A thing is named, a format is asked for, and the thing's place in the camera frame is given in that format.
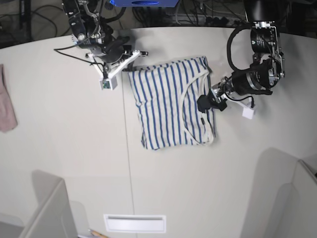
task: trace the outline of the blue and white striped tank top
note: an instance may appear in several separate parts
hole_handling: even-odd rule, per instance
[[[197,107],[199,96],[211,86],[206,57],[143,67],[128,74],[146,149],[213,142],[214,112],[204,114]]]

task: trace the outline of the cable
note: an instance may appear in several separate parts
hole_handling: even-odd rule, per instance
[[[227,94],[227,91],[226,91],[226,85],[227,85],[227,82],[224,83],[223,85],[223,92],[224,94],[227,96],[228,99],[234,101],[234,102],[241,102],[243,100],[246,100],[248,98],[251,98],[251,108],[254,108],[254,97],[253,96],[247,96],[245,98],[242,98],[242,99],[235,99],[235,98],[231,98],[228,94]]]
[[[213,0],[212,0],[211,4],[212,4],[212,18],[213,18],[213,12],[214,12],[214,10],[213,10]]]
[[[44,8],[44,7],[53,7],[53,8],[56,8],[56,9],[58,9],[58,10],[64,12],[64,10],[63,10],[62,8],[60,8],[60,7],[58,7],[58,6],[54,6],[54,5],[49,5],[49,4],[40,6],[40,7],[38,7],[37,9],[35,9],[34,11],[38,11],[38,10],[40,10],[41,8]]]
[[[200,11],[203,13],[203,15],[206,17],[206,19],[207,19],[207,17],[209,17],[208,15],[207,15],[207,11],[206,11],[206,6],[205,5],[203,5],[203,9],[200,9]]]
[[[90,61],[88,61],[88,60],[81,59],[81,58],[78,58],[78,57],[75,57],[75,56],[71,56],[71,55],[62,53],[62,52],[60,52],[60,51],[56,51],[56,52],[57,52],[57,53],[60,53],[61,55],[68,56],[68,57],[71,57],[71,58],[74,58],[74,59],[77,59],[77,60],[80,60],[80,61],[83,61],[83,62],[87,62],[87,63],[90,63],[90,64],[97,64],[97,65],[100,64],[102,67],[104,66],[102,63],[90,62]]]
[[[19,13],[12,13],[12,14],[1,14],[1,15],[0,15],[0,19],[1,19],[1,18],[3,18],[3,17],[6,17],[6,16],[9,16],[9,17],[11,17],[11,16],[17,16],[17,15],[19,15]]]
[[[180,21],[185,21],[185,22],[188,22],[188,23],[190,23],[190,24],[192,24],[193,25],[193,23],[192,22],[190,22],[189,20],[178,20],[179,22]]]
[[[194,3],[194,6],[195,6],[195,8],[197,9],[197,8],[199,8],[199,10],[202,12],[202,14],[207,18],[208,16],[205,14],[205,12],[200,8],[200,6],[196,6],[196,1],[195,0],[192,0],[193,1],[193,3]]]
[[[177,6],[176,6],[176,11],[175,11],[176,23],[179,25],[181,25],[181,23],[178,21],[178,11],[179,11],[179,7],[180,7],[181,2],[182,2],[182,0],[179,0],[179,2],[177,3]]]
[[[240,16],[238,16],[239,14],[236,14],[233,10],[231,10],[229,7],[227,7],[226,4],[224,4],[224,2],[222,1],[218,1],[218,0],[213,0],[217,3],[220,3],[221,5],[223,5],[224,8],[226,8],[228,11],[230,11],[233,15],[235,15],[238,19],[242,20]]]
[[[186,11],[186,9],[185,9],[184,1],[182,1],[182,7],[183,7],[184,12],[185,12],[186,16],[188,17],[189,21],[190,21],[194,26],[196,26],[195,23],[192,21],[192,19],[190,19],[189,15],[187,14],[187,11]]]
[[[4,17],[6,17],[6,16],[8,16],[9,18],[10,18],[10,21],[11,21],[11,23],[13,23],[13,17],[12,16],[14,16],[15,14],[3,14],[3,15],[1,15],[0,16],[0,19],[1,18],[4,18]]]
[[[114,12],[115,12],[115,14],[118,15],[117,9],[114,9]],[[120,19],[118,19],[118,21],[119,21],[119,25],[120,25],[121,29],[123,30],[123,26],[122,26]]]
[[[138,11],[138,9],[139,9],[138,7],[133,7],[132,8],[132,13],[133,13],[135,19],[137,19],[137,21],[140,22],[143,27],[148,27],[146,19],[145,19],[145,16],[143,14],[141,14]]]
[[[102,70],[102,68],[104,68],[104,65],[102,64],[102,68],[100,68],[99,67],[99,64],[97,63],[97,61],[96,61],[96,59],[95,58],[93,58],[94,59],[94,62],[95,62],[95,64],[97,65],[97,67],[100,69],[100,71],[103,73],[104,71]]]
[[[199,26],[198,13],[197,13],[197,10],[196,10],[197,7],[196,7],[196,5],[195,5],[195,1],[194,1],[194,0],[192,0],[192,3],[193,3],[193,5],[194,5],[194,10],[195,10],[195,12],[196,12],[196,13],[195,13],[194,10],[193,10],[192,13],[193,13],[194,15],[196,15],[196,23],[197,23],[197,26]]]
[[[204,3],[204,6],[209,9],[210,11],[213,11],[213,12],[217,12],[217,13],[222,13],[222,14],[232,14],[232,12],[229,12],[229,11],[218,11],[218,10],[214,10],[213,8],[211,8],[210,6],[208,6],[207,4]],[[238,13],[235,13],[236,15],[238,16],[241,16],[241,17],[245,17],[244,15],[242,14],[238,14]]]
[[[74,48],[76,46],[82,45],[83,43],[87,42],[94,35],[95,32],[97,31],[97,29],[99,28],[100,17],[101,17],[101,13],[103,11],[103,8],[104,8],[104,1],[105,0],[102,0],[102,2],[101,2],[100,10],[99,10],[99,16],[98,16],[98,19],[97,19],[96,27],[95,27],[94,31],[92,32],[92,34],[90,34],[85,40],[79,42],[78,44],[75,44],[75,45],[72,45],[72,46],[68,46],[68,47],[64,47],[64,48],[54,49],[54,51],[56,51],[56,52],[64,51],[64,50],[68,50],[68,49]]]
[[[246,22],[245,20],[243,20],[241,17],[239,17],[238,15],[236,15],[230,8],[228,8],[223,2],[220,2],[220,1],[217,1],[215,0],[216,2],[219,2],[221,3],[225,8],[227,8],[230,12],[232,12],[232,14],[234,14],[238,19],[241,20],[241,22],[244,23],[244,25],[242,26],[238,26],[237,28],[235,28],[233,30],[233,32],[231,33],[231,35],[229,36],[229,39],[228,39],[228,42],[227,42],[227,58],[228,58],[228,63],[230,65],[230,67],[233,69],[233,71],[245,71],[245,70],[240,70],[238,69],[234,64],[233,64],[233,61],[232,61],[232,57],[231,57],[231,44],[232,44],[232,41],[233,41],[233,38],[242,30],[246,30],[246,29],[250,29],[252,31],[254,31],[264,42],[265,46],[269,49],[270,51],[270,55],[273,58],[273,53],[272,53],[272,49],[270,48],[270,45],[268,44],[268,42],[266,41],[266,39],[261,35],[259,34],[259,32],[251,26],[251,23],[248,23]]]
[[[146,8],[147,10],[147,16],[149,16],[149,22],[150,22],[150,26],[153,27],[154,26],[154,21],[153,21],[153,18],[152,18],[152,13],[151,13],[151,8],[149,6],[147,6]]]
[[[32,11],[32,13],[35,14],[35,15],[38,15],[39,17],[41,17],[41,18],[43,18],[43,19],[45,19],[45,20],[47,20],[47,21],[49,21],[49,22],[54,26],[54,28],[55,28],[55,35],[54,35],[54,37],[57,37],[57,31],[58,31],[58,29],[57,29],[56,24],[55,24],[52,20],[50,20],[49,18],[47,18],[47,17],[45,17],[45,16],[43,16],[43,15],[37,13],[36,11]]]
[[[123,16],[123,14],[125,13],[125,10],[126,10],[126,7],[122,7],[121,11],[119,12],[119,14],[117,16],[114,16],[114,17],[111,17],[111,18],[104,18],[103,21],[105,23],[110,23],[110,22],[119,20]]]
[[[4,30],[1,30],[0,33],[4,33],[4,34],[7,34],[11,37],[11,39],[13,40],[14,43],[19,43],[21,44],[21,42],[19,42],[11,32],[7,32],[7,31],[4,31]]]
[[[61,34],[61,36],[65,36],[69,32],[69,30],[70,30],[70,27],[63,34]]]

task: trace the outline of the table surface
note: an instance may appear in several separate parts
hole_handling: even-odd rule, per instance
[[[232,29],[146,28],[122,31],[149,52],[136,65],[207,56],[217,83],[230,75],[226,41]],[[229,104],[216,113],[210,147],[147,151],[130,84],[123,74],[114,91],[100,91],[92,66],[56,54],[70,37],[0,51],[19,126],[0,134],[0,213],[26,220],[36,206],[27,195],[31,172],[65,178],[78,214],[105,231],[102,214],[167,215],[166,234],[153,237],[262,237],[278,189],[292,180],[297,159],[317,158],[317,40],[282,35],[286,78],[272,96],[256,97],[253,120]],[[85,51],[69,50],[83,57]],[[249,32],[232,44],[240,68],[252,62]],[[2,207],[14,201],[15,206]],[[112,234],[135,237],[134,234]]]

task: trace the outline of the blue device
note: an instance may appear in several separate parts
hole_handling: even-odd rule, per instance
[[[178,0],[111,0],[115,6],[164,6],[175,7]]]

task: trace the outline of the black cable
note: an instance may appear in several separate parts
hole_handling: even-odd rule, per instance
[[[211,1],[211,0],[204,0],[204,1],[194,0],[194,1],[197,2],[197,3],[207,3],[207,2],[209,2],[209,1]]]
[[[49,4],[40,6],[40,7],[38,7],[37,9],[35,9],[34,11],[38,11],[38,10],[44,8],[44,7],[53,7],[53,8],[56,8],[56,9],[58,9],[58,10],[64,12],[64,10],[63,10],[62,8],[60,8],[60,7],[58,7],[58,6],[54,6],[54,5],[49,5]]]
[[[45,17],[45,16],[43,16],[43,15],[37,13],[36,11],[32,11],[32,13],[35,14],[35,15],[38,15],[39,17],[41,17],[41,18],[43,18],[43,19],[45,19],[45,20],[47,20],[47,21],[49,21],[49,22],[54,26],[54,28],[55,28],[55,35],[54,35],[54,37],[57,37],[57,31],[58,31],[58,29],[57,29],[56,24],[55,24],[52,20],[50,20],[49,18],[47,18],[47,17]]]
[[[104,70],[103,70],[102,68],[104,68],[104,65],[101,64],[101,65],[102,65],[102,68],[100,68],[100,67],[99,67],[99,64],[100,64],[100,63],[98,64],[95,58],[94,58],[94,62],[95,62],[95,64],[97,65],[97,67],[100,69],[100,71],[103,73]]]
[[[3,15],[0,15],[0,19],[8,16],[10,18],[11,23],[13,23],[13,17],[12,16],[15,16],[15,15],[18,15],[18,14],[3,14]]]
[[[147,6],[147,15],[149,16],[149,22],[150,22],[150,26],[152,27],[153,26],[153,18],[152,18],[152,13],[151,13],[151,8],[149,6]]]
[[[124,15],[125,10],[126,10],[126,7],[122,7],[120,12],[119,12],[119,14],[117,16],[114,16],[114,17],[111,17],[111,18],[104,18],[103,21],[105,23],[110,23],[110,22],[113,22],[113,21],[117,21]]]
[[[0,19],[1,19],[1,18],[3,18],[3,17],[6,17],[6,16],[11,17],[11,16],[17,16],[17,15],[20,15],[20,14],[19,14],[19,13],[13,13],[13,14],[1,14],[1,15],[0,15]]]
[[[119,25],[120,25],[120,27],[121,27],[121,30],[123,30],[122,22],[120,21],[120,19],[119,19],[118,21],[119,21]]]
[[[192,19],[190,19],[189,15],[187,14],[184,1],[182,1],[182,7],[183,7],[183,10],[184,10],[186,16],[188,17],[189,21],[190,21],[194,26],[196,26],[195,23],[192,21]]]
[[[70,27],[63,34],[61,34],[61,36],[65,36],[69,32],[69,30],[70,30]]]
[[[211,2],[211,8],[212,8],[212,12],[211,12],[211,17],[213,18],[213,0],[212,0],[212,2]]]
[[[144,27],[144,22],[140,18],[139,13],[135,7],[132,8],[132,13],[133,13],[134,18],[137,19],[137,21],[140,22]]]
[[[244,21],[240,16],[238,16],[233,10],[231,10],[226,4],[224,4],[224,2],[222,1],[218,1],[218,0],[212,0],[213,1],[220,3],[221,5],[223,5],[224,8],[226,8],[228,11],[230,11],[235,17],[237,17],[239,20]]]
[[[196,1],[195,1],[195,0],[192,0],[192,1],[194,2],[195,9],[198,8],[198,9],[202,12],[202,14],[207,18],[208,16],[206,15],[205,11],[203,11],[202,9],[200,9],[200,6],[197,6],[197,5],[196,5]]]
[[[250,95],[250,96],[247,96],[247,97],[242,98],[242,99],[234,99],[234,98],[231,98],[231,97],[227,94],[226,85],[227,85],[227,82],[224,83],[224,85],[223,85],[222,88],[223,88],[224,94],[227,96],[228,99],[230,99],[230,100],[232,100],[232,101],[234,101],[234,102],[241,102],[241,101],[243,101],[243,100],[246,100],[246,99],[248,99],[248,98],[251,98],[251,108],[254,108],[254,97],[253,97],[253,96]]]
[[[193,5],[194,5],[194,10],[195,10],[195,12],[196,12],[196,13],[194,12],[194,15],[196,15],[196,23],[197,23],[197,25],[199,26],[197,7],[196,7],[196,4],[195,4],[195,1],[194,1],[194,0],[192,0],[192,3],[193,3]]]
[[[178,20],[178,21],[185,21],[185,22],[188,22],[190,24],[193,24],[192,22],[190,22],[189,20]]]
[[[242,30],[246,30],[246,29],[251,29],[252,26],[250,23],[245,23],[244,25],[238,26],[237,28],[235,28],[233,30],[233,32],[230,34],[229,39],[227,41],[227,59],[228,59],[228,63],[230,65],[230,67],[232,68],[233,71],[241,71],[240,69],[238,69],[233,61],[232,61],[232,55],[231,55],[231,45],[232,45],[232,41],[234,39],[234,37],[236,35],[238,35],[238,33]]]
[[[87,63],[90,63],[90,64],[97,64],[97,65],[101,65],[102,67],[104,66],[102,63],[97,63],[97,62],[90,62],[88,60],[85,60],[85,59],[81,59],[81,58],[78,58],[78,57],[75,57],[75,56],[71,56],[71,55],[68,55],[68,54],[65,54],[63,52],[60,52],[60,51],[56,51],[57,53],[60,53],[61,55],[64,55],[64,56],[68,56],[68,57],[71,57],[71,58],[74,58],[74,59],[77,59],[77,60],[80,60],[80,61],[83,61],[83,62],[87,62]]]
[[[82,45],[83,43],[87,42],[94,34],[95,32],[98,30],[99,28],[99,24],[100,24],[100,18],[101,18],[101,13],[103,11],[103,8],[104,8],[104,1],[105,0],[102,0],[101,2],[101,5],[100,5],[100,10],[99,10],[99,16],[98,16],[98,20],[97,20],[97,23],[96,23],[96,27],[94,29],[94,31],[92,32],[92,34],[90,34],[90,36],[88,36],[85,40],[75,44],[75,45],[72,45],[72,46],[68,46],[68,47],[64,47],[64,48],[59,48],[59,49],[54,49],[54,51],[58,52],[58,51],[64,51],[64,50],[68,50],[68,49],[71,49],[71,48],[74,48],[76,46],[79,46],[79,45]]]
[[[145,15],[145,11],[143,7],[140,7],[139,9],[140,9],[139,14],[140,14],[140,17],[142,18],[142,21],[144,22],[145,27],[151,27],[151,25],[147,21],[147,16]]]
[[[21,44],[21,42],[19,42],[19,41],[14,37],[14,35],[13,35],[11,32],[7,32],[7,31],[2,30],[2,31],[0,31],[0,33],[4,33],[4,34],[9,35],[9,36],[11,37],[11,39],[13,40],[13,42],[18,43],[18,44]]]

